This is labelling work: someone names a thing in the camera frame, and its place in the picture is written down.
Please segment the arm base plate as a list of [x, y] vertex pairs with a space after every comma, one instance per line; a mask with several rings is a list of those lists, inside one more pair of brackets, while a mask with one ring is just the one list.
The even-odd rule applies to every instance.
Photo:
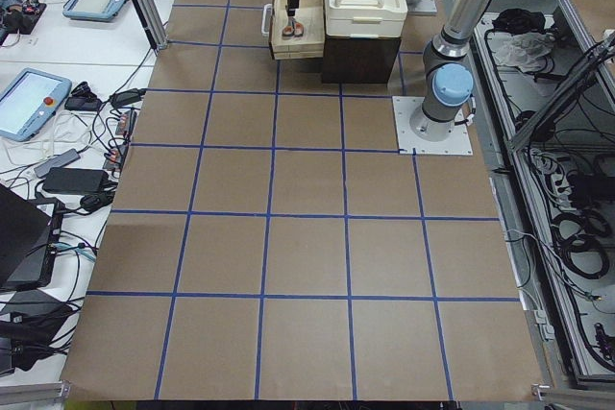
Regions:
[[440, 123], [422, 111], [423, 97], [393, 96], [398, 152], [418, 156], [462, 156], [473, 154], [463, 110], [455, 119]]

